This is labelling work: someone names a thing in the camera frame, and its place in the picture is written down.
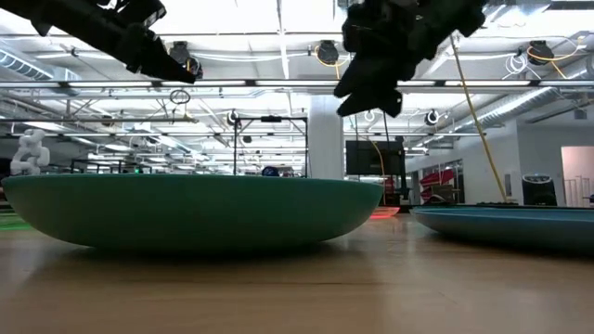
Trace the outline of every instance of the wooden floor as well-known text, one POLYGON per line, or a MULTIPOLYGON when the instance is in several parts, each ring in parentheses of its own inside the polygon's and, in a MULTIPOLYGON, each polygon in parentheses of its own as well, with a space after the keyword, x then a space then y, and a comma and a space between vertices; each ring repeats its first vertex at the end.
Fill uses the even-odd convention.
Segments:
POLYGON ((459 244, 409 216, 242 259, 0 232, 0 333, 594 333, 594 261, 459 244))

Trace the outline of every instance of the black screen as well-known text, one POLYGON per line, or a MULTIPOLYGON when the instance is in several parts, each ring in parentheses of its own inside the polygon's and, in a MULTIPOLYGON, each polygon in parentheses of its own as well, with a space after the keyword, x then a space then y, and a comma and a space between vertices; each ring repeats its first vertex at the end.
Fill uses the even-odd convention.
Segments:
MULTIPOLYGON (((400 175, 405 158, 402 143, 377 142, 376 145, 381 152, 385 174, 400 175)), ((371 142, 346 142, 346 173, 348 175, 383 175, 380 154, 371 142)))

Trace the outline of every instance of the white robot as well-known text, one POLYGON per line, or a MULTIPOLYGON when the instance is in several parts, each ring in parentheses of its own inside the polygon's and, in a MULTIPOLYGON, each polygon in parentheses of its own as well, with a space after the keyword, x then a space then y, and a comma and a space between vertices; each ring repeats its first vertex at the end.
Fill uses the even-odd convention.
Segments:
POLYGON ((10 162, 10 172, 13 175, 26 173, 28 175, 39 175, 41 170, 49 164, 49 149, 42 146, 41 141, 45 137, 43 130, 27 130, 25 135, 19 138, 19 150, 10 162), (25 155, 31 157, 27 161, 21 161, 25 155))

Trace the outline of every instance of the white pillar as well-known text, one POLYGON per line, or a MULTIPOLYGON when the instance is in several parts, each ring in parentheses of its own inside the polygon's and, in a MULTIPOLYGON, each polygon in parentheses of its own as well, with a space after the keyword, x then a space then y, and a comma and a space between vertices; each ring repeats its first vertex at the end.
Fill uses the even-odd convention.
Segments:
POLYGON ((344 138, 341 105, 334 96, 312 96, 308 120, 309 177, 327 180, 344 178, 344 138))

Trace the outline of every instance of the overturned bowl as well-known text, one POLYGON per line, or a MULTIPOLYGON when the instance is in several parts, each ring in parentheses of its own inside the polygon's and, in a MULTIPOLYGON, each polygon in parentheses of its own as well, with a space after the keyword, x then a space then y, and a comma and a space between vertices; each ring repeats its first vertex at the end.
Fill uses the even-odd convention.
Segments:
POLYGON ((380 186, 316 179, 63 174, 3 180, 16 213, 74 244, 130 251, 253 251, 340 237, 377 207, 380 186))

